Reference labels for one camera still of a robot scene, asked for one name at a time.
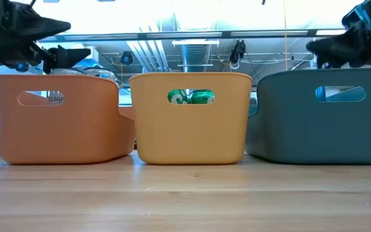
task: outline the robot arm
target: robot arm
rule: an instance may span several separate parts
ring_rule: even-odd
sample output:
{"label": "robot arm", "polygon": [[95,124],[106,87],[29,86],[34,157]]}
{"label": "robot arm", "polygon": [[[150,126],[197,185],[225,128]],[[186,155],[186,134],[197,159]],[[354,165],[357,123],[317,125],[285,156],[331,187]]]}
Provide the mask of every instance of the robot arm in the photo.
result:
{"label": "robot arm", "polygon": [[371,65],[371,0],[354,7],[341,22],[347,30],[344,34],[307,44],[318,58],[318,68]]}
{"label": "robot arm", "polygon": [[36,66],[44,61],[45,73],[71,68],[90,50],[60,46],[45,50],[36,42],[70,28],[70,23],[41,17],[28,4],[0,0],[0,65],[14,68],[19,62]]}

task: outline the orange storage bin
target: orange storage bin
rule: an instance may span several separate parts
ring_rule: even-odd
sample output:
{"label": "orange storage bin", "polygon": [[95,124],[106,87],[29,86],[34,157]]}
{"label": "orange storage bin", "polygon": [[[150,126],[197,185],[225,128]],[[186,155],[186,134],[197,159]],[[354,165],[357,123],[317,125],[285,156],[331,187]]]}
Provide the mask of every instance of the orange storage bin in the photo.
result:
{"label": "orange storage bin", "polygon": [[[252,79],[240,73],[147,73],[130,80],[140,158],[152,164],[230,164],[244,149]],[[172,104],[176,89],[213,91],[211,104]]]}
{"label": "orange storage bin", "polygon": [[[53,105],[29,91],[59,91]],[[129,108],[124,115],[131,115]],[[0,157],[11,164],[89,164],[131,153],[134,121],[115,82],[86,75],[0,75]]]}

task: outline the wooden table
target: wooden table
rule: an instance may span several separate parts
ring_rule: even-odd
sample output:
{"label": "wooden table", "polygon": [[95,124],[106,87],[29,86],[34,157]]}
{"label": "wooden table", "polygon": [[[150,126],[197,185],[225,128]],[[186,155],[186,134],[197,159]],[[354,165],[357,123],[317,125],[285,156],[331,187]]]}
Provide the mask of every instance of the wooden table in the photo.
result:
{"label": "wooden table", "polygon": [[0,232],[371,232],[371,166],[0,161]]}

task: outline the yellow storage bin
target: yellow storage bin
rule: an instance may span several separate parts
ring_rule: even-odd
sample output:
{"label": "yellow storage bin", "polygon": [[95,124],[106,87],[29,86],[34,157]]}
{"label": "yellow storage bin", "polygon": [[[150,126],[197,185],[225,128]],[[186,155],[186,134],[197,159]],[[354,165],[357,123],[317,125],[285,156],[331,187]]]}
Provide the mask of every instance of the yellow storage bin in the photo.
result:
{"label": "yellow storage bin", "polygon": [[[152,164],[230,164],[244,153],[252,79],[240,73],[147,73],[132,77],[137,148]],[[177,89],[205,89],[211,104],[172,104]]]}

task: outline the silver duct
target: silver duct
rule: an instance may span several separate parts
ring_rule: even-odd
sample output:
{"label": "silver duct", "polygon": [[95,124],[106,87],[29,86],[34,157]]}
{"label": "silver duct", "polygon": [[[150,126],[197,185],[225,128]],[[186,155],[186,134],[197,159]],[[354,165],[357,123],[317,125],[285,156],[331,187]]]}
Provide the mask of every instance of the silver duct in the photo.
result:
{"label": "silver duct", "polygon": [[[177,28],[181,31],[181,25],[177,22]],[[203,28],[205,31],[214,30],[215,23],[209,28]],[[193,65],[183,67],[184,72],[206,72],[207,67],[198,66],[207,64],[209,62],[211,45],[209,44],[192,44],[192,45],[180,45],[181,56],[184,65]]]}

